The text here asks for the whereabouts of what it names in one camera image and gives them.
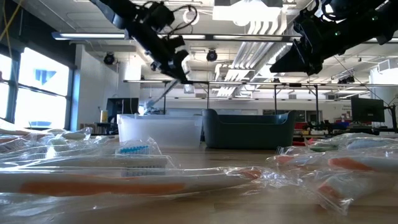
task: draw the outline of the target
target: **security camera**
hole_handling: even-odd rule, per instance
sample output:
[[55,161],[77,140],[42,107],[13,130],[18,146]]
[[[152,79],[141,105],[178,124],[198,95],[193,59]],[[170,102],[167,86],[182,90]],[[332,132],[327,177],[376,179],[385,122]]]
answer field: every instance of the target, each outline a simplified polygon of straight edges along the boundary
[[114,62],[115,62],[114,53],[113,52],[106,53],[106,56],[104,58],[105,65],[113,65]]
[[206,57],[208,62],[215,62],[217,60],[217,53],[215,49],[210,49]]

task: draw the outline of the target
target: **window frame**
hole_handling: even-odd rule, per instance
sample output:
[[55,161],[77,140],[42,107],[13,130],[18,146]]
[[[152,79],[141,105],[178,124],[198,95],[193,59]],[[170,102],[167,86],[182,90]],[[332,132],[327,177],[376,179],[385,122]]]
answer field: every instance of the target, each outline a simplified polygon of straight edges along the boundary
[[[15,112],[16,112],[17,98],[18,98],[16,83],[18,83],[19,88],[24,88],[24,89],[27,89],[30,91],[41,93],[41,94],[64,97],[67,101],[67,105],[66,105],[67,110],[65,112],[65,125],[63,128],[66,130],[69,130],[70,129],[70,118],[71,118],[71,112],[72,112],[72,110],[71,110],[71,108],[72,108],[72,91],[73,91],[75,68],[71,68],[66,65],[69,68],[68,91],[67,91],[67,95],[63,96],[63,95],[59,95],[59,94],[51,92],[51,91],[47,91],[47,90],[43,90],[43,89],[40,89],[37,87],[19,83],[18,80],[19,80],[19,70],[21,68],[21,52],[18,52],[16,50],[11,50],[12,57],[10,57],[9,49],[3,45],[0,45],[0,54],[9,57],[12,60],[10,79],[2,81],[2,83],[6,83],[9,86],[7,113],[6,113],[6,117],[4,119],[10,123],[15,123]],[[33,128],[33,129],[43,130],[43,129],[48,129],[48,128]]]

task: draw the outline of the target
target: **computer monitor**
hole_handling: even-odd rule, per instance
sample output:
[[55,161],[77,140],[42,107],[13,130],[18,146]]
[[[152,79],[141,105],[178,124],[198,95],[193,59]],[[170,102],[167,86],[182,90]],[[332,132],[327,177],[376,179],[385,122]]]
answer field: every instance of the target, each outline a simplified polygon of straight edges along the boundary
[[108,110],[109,118],[112,119],[116,118],[118,114],[138,113],[138,106],[138,98],[108,98],[106,110]]
[[384,122],[384,102],[382,100],[351,98],[353,121]]

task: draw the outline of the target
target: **desk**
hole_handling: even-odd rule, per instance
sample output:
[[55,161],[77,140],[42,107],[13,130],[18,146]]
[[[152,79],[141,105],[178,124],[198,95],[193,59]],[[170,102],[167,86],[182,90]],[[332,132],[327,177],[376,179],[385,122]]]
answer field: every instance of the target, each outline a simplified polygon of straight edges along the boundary
[[[274,151],[232,151],[200,149],[163,149],[164,154],[180,161],[185,168],[217,166],[261,166]],[[397,223],[398,195],[383,193],[358,201],[349,215],[330,214],[296,187],[260,189],[248,187],[203,193],[175,200],[126,205],[106,210],[81,212],[69,217],[49,217],[51,223],[150,223],[150,224],[326,224]],[[239,195],[247,190],[258,194]]]

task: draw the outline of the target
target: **ceiling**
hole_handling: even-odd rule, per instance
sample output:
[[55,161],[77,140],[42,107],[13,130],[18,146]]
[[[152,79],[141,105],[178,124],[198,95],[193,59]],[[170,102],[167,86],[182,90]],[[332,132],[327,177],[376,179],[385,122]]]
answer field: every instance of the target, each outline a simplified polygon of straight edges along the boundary
[[[291,1],[295,2],[296,6],[287,9],[288,27],[299,10],[311,2],[310,0],[289,0],[289,2]],[[214,21],[211,16],[214,0],[200,0],[200,2],[202,6],[197,7],[201,10],[200,20],[193,26],[192,32],[194,34],[247,34],[249,31],[249,25],[240,27],[232,21]],[[24,1],[22,6],[60,32],[121,32],[105,19],[96,6],[85,0],[28,0]],[[182,14],[183,11],[175,13],[176,21],[174,24],[182,22]],[[82,42],[82,44],[86,44],[86,49],[95,57],[101,59],[105,52],[114,49],[116,56],[121,61],[140,57],[146,65],[151,63],[151,59],[144,55],[140,46],[131,47],[136,45],[134,41],[93,40]],[[235,59],[242,43],[187,40],[186,44],[192,54],[191,61],[189,61],[191,69],[194,72],[214,72],[217,63],[231,63]],[[211,63],[206,61],[207,51],[212,48],[216,49],[218,60],[222,62]],[[323,70],[318,75],[308,77],[305,73],[286,73],[279,78],[282,82],[328,82],[331,81],[332,76],[344,72],[346,68],[354,68],[355,76],[362,82],[366,82],[369,79],[369,69],[376,66],[376,62],[381,62],[386,57],[395,56],[398,56],[398,44],[383,46],[361,44],[347,50],[344,55],[326,60]],[[256,73],[261,67],[255,67],[255,69]],[[146,78],[152,78],[156,75],[149,70],[148,66],[143,66],[142,73]],[[205,74],[206,72],[203,73],[203,79],[211,77]]]

